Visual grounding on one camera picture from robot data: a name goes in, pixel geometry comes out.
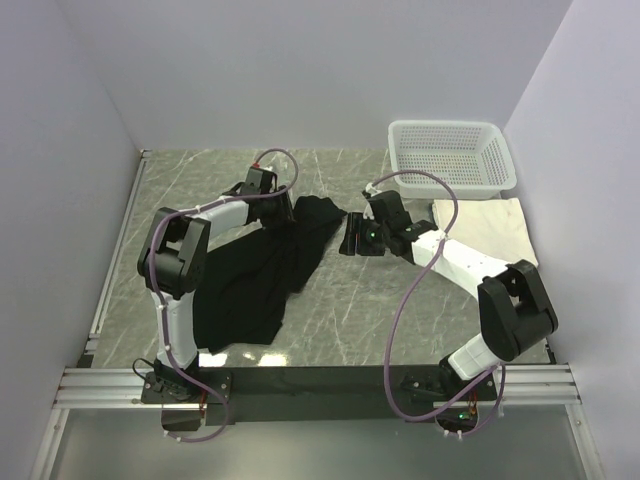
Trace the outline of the black t shirt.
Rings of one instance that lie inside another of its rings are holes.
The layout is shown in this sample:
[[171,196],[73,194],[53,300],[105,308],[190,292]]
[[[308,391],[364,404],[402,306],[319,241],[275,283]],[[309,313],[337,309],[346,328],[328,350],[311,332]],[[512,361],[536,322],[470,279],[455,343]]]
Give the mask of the black t shirt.
[[298,198],[293,213],[290,225],[253,231],[207,254],[193,300],[199,349],[273,343],[288,298],[302,292],[347,215],[316,196]]

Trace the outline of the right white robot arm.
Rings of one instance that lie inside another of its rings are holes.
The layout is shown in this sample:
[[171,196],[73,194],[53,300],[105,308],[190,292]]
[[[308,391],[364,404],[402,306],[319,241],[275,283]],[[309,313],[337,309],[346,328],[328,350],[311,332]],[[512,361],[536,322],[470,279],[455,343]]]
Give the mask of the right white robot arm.
[[516,359],[557,330],[557,315],[533,263],[496,259],[449,238],[428,220],[413,221],[395,191],[370,187],[363,196],[367,210],[348,214],[340,254],[389,252],[439,274],[477,301],[480,332],[439,362],[444,395],[464,397],[480,374]]

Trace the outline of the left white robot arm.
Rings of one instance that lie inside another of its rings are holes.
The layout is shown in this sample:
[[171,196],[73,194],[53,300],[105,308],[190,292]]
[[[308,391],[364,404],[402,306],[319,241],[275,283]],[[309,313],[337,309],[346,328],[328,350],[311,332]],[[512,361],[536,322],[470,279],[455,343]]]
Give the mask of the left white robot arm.
[[200,388],[188,368],[198,357],[194,338],[193,300],[205,273],[209,242],[255,221],[265,228],[293,220],[287,185],[278,183],[271,167],[249,168],[244,181],[205,206],[185,211],[156,211],[141,249],[137,271],[151,291],[158,325],[156,359],[172,369],[164,389],[176,401],[193,399]]

